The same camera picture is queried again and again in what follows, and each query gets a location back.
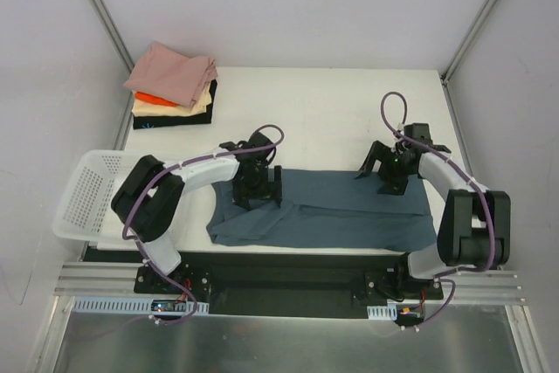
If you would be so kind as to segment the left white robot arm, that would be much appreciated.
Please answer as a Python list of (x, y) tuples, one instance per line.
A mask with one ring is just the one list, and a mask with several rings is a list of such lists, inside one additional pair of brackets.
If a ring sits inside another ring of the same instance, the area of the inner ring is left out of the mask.
[(268, 173), (279, 145), (259, 128), (247, 141), (224, 142), (206, 155), (170, 166), (145, 155), (131, 169), (111, 209), (123, 223), (122, 238), (136, 243), (164, 293), (176, 293), (184, 283), (182, 259), (169, 234), (181, 198), (207, 185), (230, 182), (232, 201), (241, 208), (250, 210), (254, 201), (281, 204), (281, 167), (274, 167), (272, 176)]

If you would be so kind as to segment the teal blue t-shirt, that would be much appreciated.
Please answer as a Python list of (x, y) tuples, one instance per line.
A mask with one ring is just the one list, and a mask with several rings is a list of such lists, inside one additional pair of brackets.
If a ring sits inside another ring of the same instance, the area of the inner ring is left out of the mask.
[(378, 175), (285, 169), (283, 197), (237, 206), (230, 182), (216, 183), (207, 232), (213, 243), (287, 248), (385, 249), (414, 252), (437, 233), (424, 183), (411, 176), (402, 196), (379, 193)]

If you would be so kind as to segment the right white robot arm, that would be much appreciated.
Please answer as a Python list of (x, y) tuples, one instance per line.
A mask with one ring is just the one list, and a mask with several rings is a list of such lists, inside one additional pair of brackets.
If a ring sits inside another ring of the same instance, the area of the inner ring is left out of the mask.
[(393, 274), (395, 292), (413, 298), (424, 284), (461, 271), (481, 273), (506, 264), (511, 248), (511, 198), (478, 183), (452, 159), (452, 152), (432, 141), (426, 123), (397, 132), (391, 147), (371, 144), (359, 177), (377, 173), (379, 193), (402, 196), (412, 176), (433, 186), (445, 207), (436, 242), (400, 257)]

